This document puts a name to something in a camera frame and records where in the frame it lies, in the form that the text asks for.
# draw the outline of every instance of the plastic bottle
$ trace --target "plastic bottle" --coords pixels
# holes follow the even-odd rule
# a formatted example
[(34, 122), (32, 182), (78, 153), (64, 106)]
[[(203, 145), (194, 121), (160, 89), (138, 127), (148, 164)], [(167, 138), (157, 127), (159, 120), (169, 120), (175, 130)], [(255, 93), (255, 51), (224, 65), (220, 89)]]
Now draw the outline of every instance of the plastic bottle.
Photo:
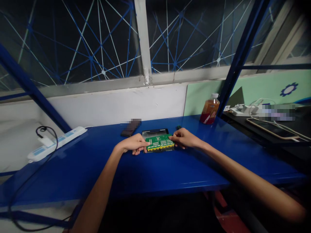
[(205, 101), (205, 105), (200, 117), (200, 122), (203, 124), (212, 124), (215, 121), (216, 113), (219, 108), (218, 93), (213, 93), (211, 98)]

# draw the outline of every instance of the black cable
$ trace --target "black cable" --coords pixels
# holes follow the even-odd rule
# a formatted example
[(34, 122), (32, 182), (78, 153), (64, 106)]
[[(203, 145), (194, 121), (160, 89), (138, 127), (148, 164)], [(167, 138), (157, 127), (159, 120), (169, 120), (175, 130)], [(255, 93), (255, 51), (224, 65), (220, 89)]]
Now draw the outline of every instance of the black cable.
[(55, 132), (54, 129), (52, 129), (51, 127), (48, 127), (48, 126), (40, 126), (36, 129), (36, 134), (40, 137), (40, 138), (43, 138), (39, 133), (38, 133), (38, 130), (40, 129), (40, 132), (45, 132), (47, 129), (51, 129), (55, 135), (55, 138), (56, 138), (56, 148), (55, 150), (49, 155), (48, 159), (40, 166), (38, 167), (38, 169), (30, 176), (28, 177), (27, 180), (24, 181), (24, 183), (22, 183), (22, 185), (15, 191), (15, 193), (12, 195), (12, 198), (7, 206), (7, 211), (8, 211), (8, 215), (10, 217), (10, 219), (12, 220), (12, 222), (15, 224), (15, 226), (22, 230), (22, 231), (26, 231), (26, 232), (36, 232), (36, 231), (42, 231), (42, 230), (46, 230), (46, 229), (49, 229), (51, 227), (54, 227), (57, 223), (59, 222), (62, 222), (62, 221), (65, 221), (67, 220), (68, 218), (70, 218), (71, 216), (63, 219), (63, 220), (59, 220), (57, 221), (54, 225), (50, 225), (50, 226), (47, 226), (47, 227), (43, 227), (43, 228), (39, 228), (39, 229), (27, 229), (27, 228), (24, 228), (22, 227), (16, 219), (14, 219), (14, 216), (13, 216), (13, 212), (12, 212), (12, 204), (18, 194), (18, 192), (21, 190), (21, 188), (50, 160), (50, 158), (53, 156), (53, 154), (55, 153), (55, 151), (57, 150), (57, 147), (58, 147), (58, 138), (57, 138), (57, 134)]

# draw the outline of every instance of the yellow connector pins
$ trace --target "yellow connector pins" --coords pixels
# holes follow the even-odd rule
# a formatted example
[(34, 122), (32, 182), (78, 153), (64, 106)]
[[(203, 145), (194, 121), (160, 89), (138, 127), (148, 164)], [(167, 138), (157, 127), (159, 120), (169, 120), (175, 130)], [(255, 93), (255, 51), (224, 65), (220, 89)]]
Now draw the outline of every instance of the yellow connector pins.
[(168, 147), (173, 147), (173, 146), (174, 146), (174, 145), (163, 146), (163, 147), (158, 147), (158, 148), (155, 148), (155, 149), (149, 149), (148, 151), (159, 150), (159, 149), (162, 149), (162, 148), (168, 148)]

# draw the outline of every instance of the green circuit board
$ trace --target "green circuit board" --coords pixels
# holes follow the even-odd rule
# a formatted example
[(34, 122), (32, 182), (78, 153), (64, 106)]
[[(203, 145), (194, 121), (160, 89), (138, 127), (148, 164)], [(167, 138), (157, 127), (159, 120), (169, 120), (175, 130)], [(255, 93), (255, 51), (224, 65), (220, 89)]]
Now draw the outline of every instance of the green circuit board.
[(175, 143), (170, 140), (168, 137), (172, 136), (171, 134), (165, 134), (161, 136), (146, 138), (146, 142), (150, 142), (150, 146), (147, 146), (147, 151), (154, 151), (160, 149), (166, 149), (169, 147), (174, 147)]

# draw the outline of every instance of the bottle cap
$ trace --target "bottle cap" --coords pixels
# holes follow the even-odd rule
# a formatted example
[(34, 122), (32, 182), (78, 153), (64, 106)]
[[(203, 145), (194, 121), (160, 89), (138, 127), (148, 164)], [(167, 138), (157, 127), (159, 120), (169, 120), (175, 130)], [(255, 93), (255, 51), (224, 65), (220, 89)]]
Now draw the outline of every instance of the bottle cap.
[(212, 98), (218, 98), (218, 93), (212, 93)]

